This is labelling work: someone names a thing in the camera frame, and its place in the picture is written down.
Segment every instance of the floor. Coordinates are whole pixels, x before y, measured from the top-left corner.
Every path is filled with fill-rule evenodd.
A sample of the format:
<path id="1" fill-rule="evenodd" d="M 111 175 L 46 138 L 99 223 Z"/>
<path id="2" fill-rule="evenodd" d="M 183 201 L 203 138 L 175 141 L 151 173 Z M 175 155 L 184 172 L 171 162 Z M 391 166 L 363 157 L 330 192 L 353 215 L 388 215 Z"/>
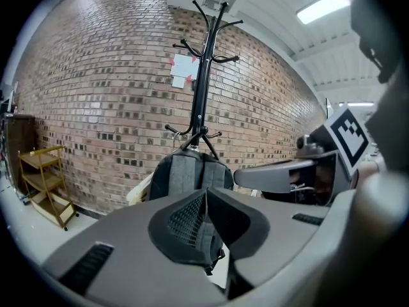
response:
<path id="1" fill-rule="evenodd" d="M 97 222 L 96 219 L 80 214 L 79 217 L 71 219 L 66 232 L 40 215 L 31 204 L 23 205 L 5 176 L 0 178 L 0 206 L 8 229 L 20 250 L 39 265 L 55 249 Z M 225 288 L 229 250 L 226 246 L 223 247 L 223 250 L 226 257 L 217 262 L 213 275 L 209 276 L 208 279 Z"/>

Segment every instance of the ceiling light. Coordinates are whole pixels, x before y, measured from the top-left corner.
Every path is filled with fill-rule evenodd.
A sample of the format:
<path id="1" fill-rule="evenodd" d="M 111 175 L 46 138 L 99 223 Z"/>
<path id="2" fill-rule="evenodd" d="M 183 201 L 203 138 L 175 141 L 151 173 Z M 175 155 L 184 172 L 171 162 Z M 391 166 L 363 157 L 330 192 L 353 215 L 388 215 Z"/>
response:
<path id="1" fill-rule="evenodd" d="M 297 16 L 303 24 L 308 24 L 349 5 L 351 5 L 350 0 L 319 0 L 297 12 Z"/>
<path id="2" fill-rule="evenodd" d="M 339 107 L 342 107 L 344 105 L 343 102 L 340 102 Z M 374 105 L 373 102 L 349 102 L 348 106 L 350 107 L 372 107 Z"/>

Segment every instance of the white ceiling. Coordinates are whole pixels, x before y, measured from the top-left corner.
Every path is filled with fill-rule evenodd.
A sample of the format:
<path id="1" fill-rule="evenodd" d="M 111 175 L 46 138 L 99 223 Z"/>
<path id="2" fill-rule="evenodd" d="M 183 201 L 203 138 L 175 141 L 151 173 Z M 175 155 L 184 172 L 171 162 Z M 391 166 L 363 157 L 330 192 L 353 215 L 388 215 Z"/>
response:
<path id="1" fill-rule="evenodd" d="M 197 1 L 205 13 L 214 15 L 219 4 L 227 1 L 230 8 L 225 20 L 243 19 L 245 24 L 238 27 L 251 29 L 251 34 L 281 52 L 284 59 L 290 59 L 290 65 L 307 84 L 333 104 L 347 101 L 376 103 L 384 91 L 384 86 L 377 80 L 378 69 L 358 48 L 359 38 L 350 26 L 350 7 L 305 25 L 299 21 L 296 12 L 317 0 Z M 168 2 L 194 10 L 192 0 Z"/>

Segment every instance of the wooden shelf cart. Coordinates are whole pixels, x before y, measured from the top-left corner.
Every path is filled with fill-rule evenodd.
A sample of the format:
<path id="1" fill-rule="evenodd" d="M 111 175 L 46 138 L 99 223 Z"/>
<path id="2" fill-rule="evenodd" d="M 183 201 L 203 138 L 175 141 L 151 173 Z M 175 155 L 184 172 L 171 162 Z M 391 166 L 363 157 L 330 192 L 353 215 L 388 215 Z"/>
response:
<path id="1" fill-rule="evenodd" d="M 60 225 L 68 231 L 66 224 L 74 216 L 74 205 L 65 185 L 63 171 L 61 169 L 60 150 L 64 146 L 55 146 L 43 150 L 35 150 L 29 153 L 19 154 L 22 178 L 26 184 L 29 198 L 34 208 L 53 223 Z M 49 154 L 57 151 L 57 156 Z M 59 176 L 53 174 L 49 169 L 44 169 L 52 165 L 58 165 Z M 39 191 L 35 196 L 31 196 L 28 184 Z M 66 198 L 59 196 L 56 189 L 62 185 Z"/>

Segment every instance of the brick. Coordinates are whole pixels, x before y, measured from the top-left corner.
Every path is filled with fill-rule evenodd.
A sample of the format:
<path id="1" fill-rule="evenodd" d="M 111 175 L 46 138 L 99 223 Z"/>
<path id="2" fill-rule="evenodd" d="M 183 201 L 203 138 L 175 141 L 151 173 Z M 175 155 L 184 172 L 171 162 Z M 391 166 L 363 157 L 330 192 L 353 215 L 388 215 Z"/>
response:
<path id="1" fill-rule="evenodd" d="M 170 85 L 170 59 L 187 51 L 172 44 L 182 28 L 200 48 L 205 24 L 167 0 L 93 0 L 86 9 L 78 1 L 60 2 L 34 33 L 15 74 L 15 99 L 39 121 L 39 146 L 66 146 L 74 202 L 107 213 L 125 206 L 129 190 L 174 150 L 165 124 L 189 125 L 193 92 Z M 223 54 L 240 55 L 212 65 L 206 126 L 223 132 L 212 139 L 223 161 L 239 169 L 293 158 L 297 137 L 325 120 L 314 95 L 241 29 L 224 29 L 217 43 Z"/>

